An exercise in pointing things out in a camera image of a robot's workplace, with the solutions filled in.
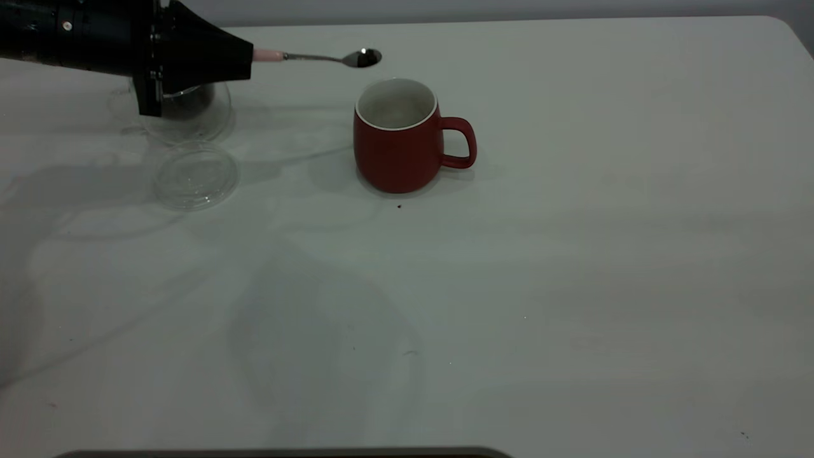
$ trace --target white table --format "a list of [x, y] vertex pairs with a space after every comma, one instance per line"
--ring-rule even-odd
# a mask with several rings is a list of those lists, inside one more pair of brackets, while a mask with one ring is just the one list
[[[814, 453], [814, 62], [783, 23], [234, 32], [385, 60], [231, 84], [243, 181], [192, 214], [149, 201], [121, 78], [0, 66], [0, 456]], [[360, 182], [352, 104], [395, 75], [472, 123], [474, 169]]]

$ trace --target black robotic arm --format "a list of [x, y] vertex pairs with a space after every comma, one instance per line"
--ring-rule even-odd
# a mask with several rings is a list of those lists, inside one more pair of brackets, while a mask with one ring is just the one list
[[132, 77], [142, 115], [163, 94], [252, 77], [254, 46], [178, 0], [2, 0], [0, 57]]

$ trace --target spoon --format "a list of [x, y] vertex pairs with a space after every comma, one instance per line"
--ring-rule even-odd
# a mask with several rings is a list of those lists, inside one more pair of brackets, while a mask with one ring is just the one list
[[254, 53], [255, 62], [282, 62], [283, 60], [329, 60], [330, 62], [345, 64], [348, 67], [366, 68], [378, 64], [382, 60], [382, 53], [372, 48], [361, 48], [359, 51], [352, 52], [342, 59], [326, 55], [289, 54], [284, 51], [262, 49], [255, 50]]

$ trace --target mug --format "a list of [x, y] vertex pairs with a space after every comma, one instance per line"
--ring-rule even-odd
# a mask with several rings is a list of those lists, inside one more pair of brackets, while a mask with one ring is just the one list
[[[458, 130], [468, 157], [444, 154], [443, 130]], [[426, 186], [441, 166], [475, 163], [475, 132], [460, 117], [441, 117], [438, 98], [418, 81], [393, 78], [362, 91], [353, 120], [353, 151], [361, 175], [381, 191], [411, 192]]]

